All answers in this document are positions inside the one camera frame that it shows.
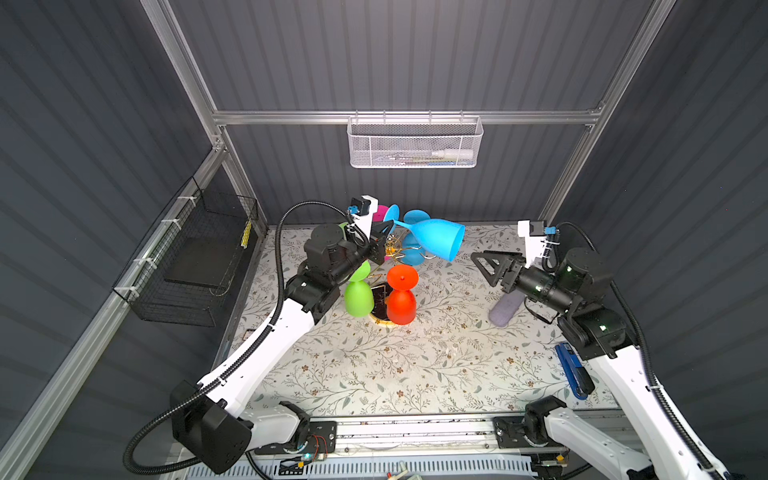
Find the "red wine glass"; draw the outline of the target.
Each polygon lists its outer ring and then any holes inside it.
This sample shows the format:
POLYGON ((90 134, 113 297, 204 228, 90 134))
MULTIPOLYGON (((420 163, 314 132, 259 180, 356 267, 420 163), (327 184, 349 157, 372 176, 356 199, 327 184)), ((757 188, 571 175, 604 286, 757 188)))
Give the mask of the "red wine glass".
POLYGON ((392 292, 387 298, 387 317, 397 325, 410 324, 416 317, 417 302, 412 289, 419 281, 417 271, 408 265, 397 265, 387 273, 392 292))

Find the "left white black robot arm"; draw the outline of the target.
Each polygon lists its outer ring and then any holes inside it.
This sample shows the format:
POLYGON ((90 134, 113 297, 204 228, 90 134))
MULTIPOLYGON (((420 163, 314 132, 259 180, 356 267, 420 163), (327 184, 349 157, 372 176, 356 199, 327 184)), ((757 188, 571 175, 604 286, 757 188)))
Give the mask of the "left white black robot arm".
POLYGON ((272 445, 297 450, 305 444, 309 416, 299 407, 281 402, 249 414, 247 404, 278 361, 334 306, 342 285, 362 267, 383 263, 393 227, 391 221, 354 219, 347 226, 314 228, 296 275, 278 281, 270 316, 197 384, 176 387, 170 419, 174 438, 193 455, 185 467, 202 463, 221 474, 253 450, 272 445))

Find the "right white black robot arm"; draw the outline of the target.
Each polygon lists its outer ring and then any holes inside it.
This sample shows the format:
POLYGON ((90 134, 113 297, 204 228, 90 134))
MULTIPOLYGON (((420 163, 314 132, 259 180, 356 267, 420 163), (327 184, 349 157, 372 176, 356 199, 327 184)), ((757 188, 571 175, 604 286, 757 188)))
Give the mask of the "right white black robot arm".
POLYGON ((552 273, 527 266, 519 253, 484 251, 471 259, 490 285, 557 312, 563 337, 610 390, 644 449, 612 439, 553 396, 526 407, 523 431, 530 444, 559 443, 611 479, 730 478, 653 373, 636 318, 604 306, 613 275, 597 252, 574 248, 552 273))

